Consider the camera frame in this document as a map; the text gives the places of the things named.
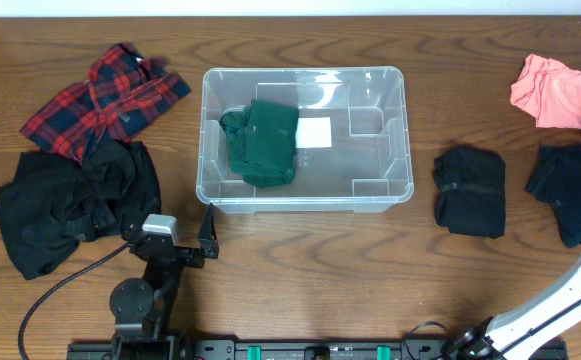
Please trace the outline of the pink garment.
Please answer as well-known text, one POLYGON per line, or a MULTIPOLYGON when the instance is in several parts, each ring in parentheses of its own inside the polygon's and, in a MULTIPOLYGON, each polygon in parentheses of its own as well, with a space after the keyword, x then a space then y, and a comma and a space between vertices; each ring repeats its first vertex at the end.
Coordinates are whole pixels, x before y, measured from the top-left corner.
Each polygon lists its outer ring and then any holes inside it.
POLYGON ((537 128, 581 129, 581 71, 530 54, 510 89, 510 103, 533 116, 537 128))

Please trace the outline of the navy blue garment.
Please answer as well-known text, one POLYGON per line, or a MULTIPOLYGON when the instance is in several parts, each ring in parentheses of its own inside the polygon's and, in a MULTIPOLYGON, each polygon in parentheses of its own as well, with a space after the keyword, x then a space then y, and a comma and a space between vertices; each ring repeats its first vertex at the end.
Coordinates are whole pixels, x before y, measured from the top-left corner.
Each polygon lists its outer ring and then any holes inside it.
POLYGON ((581 144, 541 145, 525 191, 551 207, 567 248, 581 245, 581 144))

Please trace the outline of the dark green garment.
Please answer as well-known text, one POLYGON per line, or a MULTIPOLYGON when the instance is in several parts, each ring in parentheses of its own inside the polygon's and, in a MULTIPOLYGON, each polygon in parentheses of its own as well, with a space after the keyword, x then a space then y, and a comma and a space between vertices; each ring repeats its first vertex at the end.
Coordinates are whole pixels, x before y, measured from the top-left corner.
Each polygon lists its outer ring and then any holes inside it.
POLYGON ((298 120, 296 107, 259 100, 226 112, 220 125, 231 172, 258 188, 290 184, 295 177, 298 120))

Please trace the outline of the black banded garment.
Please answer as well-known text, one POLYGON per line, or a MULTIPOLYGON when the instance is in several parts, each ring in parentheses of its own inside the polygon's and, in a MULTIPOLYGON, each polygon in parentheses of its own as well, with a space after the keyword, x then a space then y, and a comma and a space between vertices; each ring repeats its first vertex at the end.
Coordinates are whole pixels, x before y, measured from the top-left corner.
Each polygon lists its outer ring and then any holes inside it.
POLYGON ((434 160, 436 223, 454 234, 497 239, 506 223, 506 164, 493 151, 456 146, 434 160))

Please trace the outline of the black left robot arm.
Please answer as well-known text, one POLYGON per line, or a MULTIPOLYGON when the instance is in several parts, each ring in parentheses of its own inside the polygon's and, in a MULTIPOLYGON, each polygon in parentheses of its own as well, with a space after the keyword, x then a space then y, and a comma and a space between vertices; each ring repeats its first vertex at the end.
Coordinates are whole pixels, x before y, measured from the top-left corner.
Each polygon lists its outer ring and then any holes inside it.
POLYGON ((177 244, 173 216, 150 214, 138 230, 122 235, 131 254, 146 263, 140 278, 120 282, 109 299, 115 317, 111 356, 114 359, 187 359, 192 351, 168 331, 169 320, 186 268, 202 268, 216 259, 219 244, 215 206, 209 205, 197 235, 198 247, 177 244))

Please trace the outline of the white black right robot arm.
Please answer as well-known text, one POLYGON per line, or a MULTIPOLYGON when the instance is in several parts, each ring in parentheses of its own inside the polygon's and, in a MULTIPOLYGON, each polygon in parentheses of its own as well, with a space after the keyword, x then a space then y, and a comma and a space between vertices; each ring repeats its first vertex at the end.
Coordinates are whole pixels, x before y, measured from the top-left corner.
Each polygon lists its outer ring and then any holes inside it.
MULTIPOLYGON (((455 147, 436 158, 438 225, 462 235, 496 239, 505 225, 505 164, 501 157, 455 147)), ((562 243, 581 247, 581 144, 542 145, 525 190, 548 205, 562 243)), ((581 256, 555 283, 509 312, 490 317, 448 342, 442 359, 564 359, 556 338, 581 322, 581 256)))

